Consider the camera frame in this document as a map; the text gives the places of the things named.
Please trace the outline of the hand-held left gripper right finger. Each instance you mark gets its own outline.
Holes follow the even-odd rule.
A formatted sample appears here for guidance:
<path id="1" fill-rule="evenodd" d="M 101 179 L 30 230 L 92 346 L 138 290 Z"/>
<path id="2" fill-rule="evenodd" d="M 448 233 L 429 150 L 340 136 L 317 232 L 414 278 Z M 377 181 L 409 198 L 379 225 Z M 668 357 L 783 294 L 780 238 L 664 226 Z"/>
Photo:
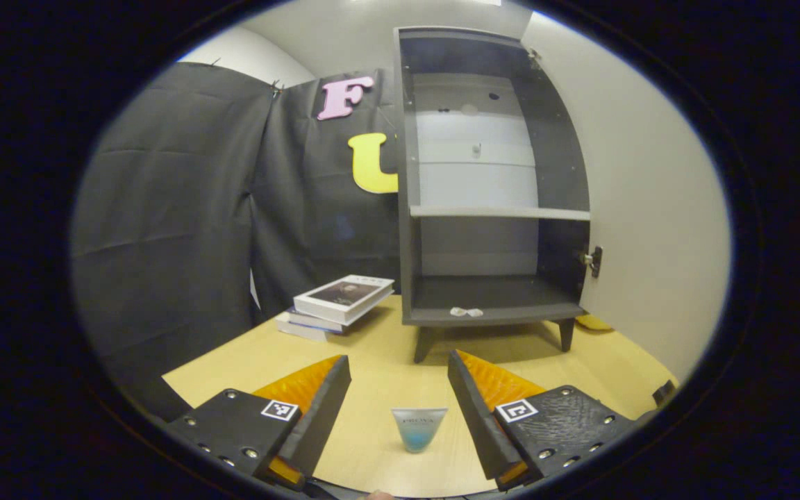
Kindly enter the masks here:
<path id="1" fill-rule="evenodd" d="M 501 491 L 565 474 L 640 424 L 572 385 L 546 389 L 460 349 L 447 376 L 485 477 Z"/>

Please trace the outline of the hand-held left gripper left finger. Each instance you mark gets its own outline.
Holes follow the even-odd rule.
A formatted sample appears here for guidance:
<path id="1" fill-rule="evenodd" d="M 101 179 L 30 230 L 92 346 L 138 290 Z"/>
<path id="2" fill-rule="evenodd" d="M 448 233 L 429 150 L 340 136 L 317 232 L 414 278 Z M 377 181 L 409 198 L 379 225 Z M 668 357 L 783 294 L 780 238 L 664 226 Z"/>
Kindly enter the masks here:
<path id="1" fill-rule="evenodd" d="M 222 467 L 299 492 L 317 469 L 350 383 L 349 357 L 336 355 L 253 392 L 220 390 L 166 428 Z"/>

